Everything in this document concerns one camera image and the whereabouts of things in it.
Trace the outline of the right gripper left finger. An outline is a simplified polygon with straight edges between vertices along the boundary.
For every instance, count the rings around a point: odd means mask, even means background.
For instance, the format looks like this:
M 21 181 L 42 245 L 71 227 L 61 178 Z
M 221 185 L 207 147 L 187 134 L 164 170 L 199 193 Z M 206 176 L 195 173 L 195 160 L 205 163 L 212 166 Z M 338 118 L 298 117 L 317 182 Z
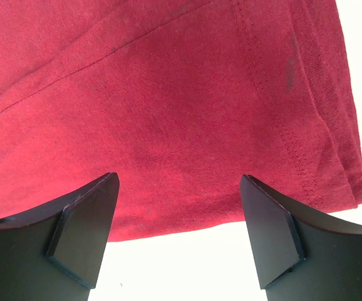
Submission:
M 96 287 L 120 182 L 114 172 L 0 219 L 0 300 L 87 300 Z

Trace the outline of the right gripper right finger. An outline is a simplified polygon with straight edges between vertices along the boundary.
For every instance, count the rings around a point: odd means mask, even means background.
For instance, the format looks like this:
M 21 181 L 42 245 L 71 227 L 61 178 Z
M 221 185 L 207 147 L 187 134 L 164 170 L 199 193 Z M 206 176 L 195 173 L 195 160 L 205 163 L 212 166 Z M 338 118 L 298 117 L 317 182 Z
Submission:
M 362 300 L 362 225 L 291 199 L 253 176 L 240 195 L 268 300 Z

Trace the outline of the red t shirt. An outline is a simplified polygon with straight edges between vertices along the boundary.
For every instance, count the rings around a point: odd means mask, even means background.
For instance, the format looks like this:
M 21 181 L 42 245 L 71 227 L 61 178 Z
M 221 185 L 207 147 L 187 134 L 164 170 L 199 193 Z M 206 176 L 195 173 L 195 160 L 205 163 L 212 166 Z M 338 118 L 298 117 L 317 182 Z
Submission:
M 334 1 L 0 1 L 0 218 L 115 172 L 110 240 L 362 204 Z

